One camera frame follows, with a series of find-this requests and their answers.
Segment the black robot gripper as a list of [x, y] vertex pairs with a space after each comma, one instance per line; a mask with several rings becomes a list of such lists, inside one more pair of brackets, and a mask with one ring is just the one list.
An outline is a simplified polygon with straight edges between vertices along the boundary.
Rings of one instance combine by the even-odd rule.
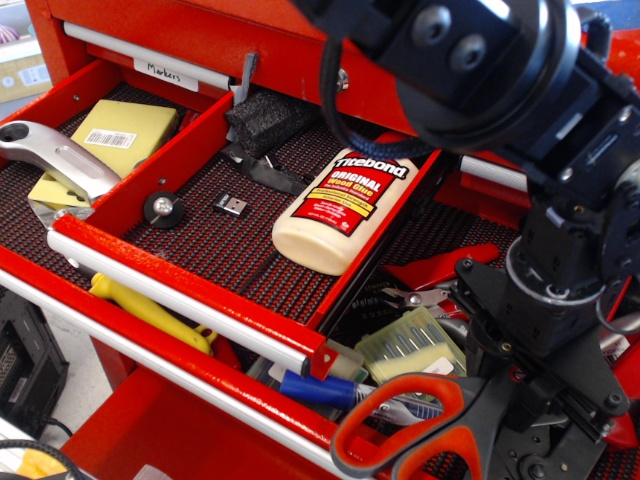
[[610, 416], [622, 414], [607, 399], [628, 395], [600, 347], [607, 316], [624, 290], [621, 279], [569, 289], [516, 258], [508, 258], [503, 270], [460, 260], [455, 271], [452, 296], [469, 317], [467, 375], [489, 378], [507, 369], [515, 383], [506, 428], [566, 427], [562, 395]]

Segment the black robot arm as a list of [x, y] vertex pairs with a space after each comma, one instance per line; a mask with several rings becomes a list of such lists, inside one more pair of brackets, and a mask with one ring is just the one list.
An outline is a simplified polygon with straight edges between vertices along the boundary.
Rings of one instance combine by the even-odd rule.
[[[454, 301], [469, 315], [467, 371], [508, 361], [526, 375], [512, 428], [563, 410], [601, 437], [629, 401], [600, 329], [639, 272], [639, 95], [606, 65], [612, 28], [568, 1], [301, 1], [327, 37], [320, 96], [334, 134], [383, 159], [438, 148], [491, 152], [526, 175], [531, 199], [503, 270], [462, 260]], [[337, 111], [345, 41], [395, 77], [416, 138], [377, 147]]]

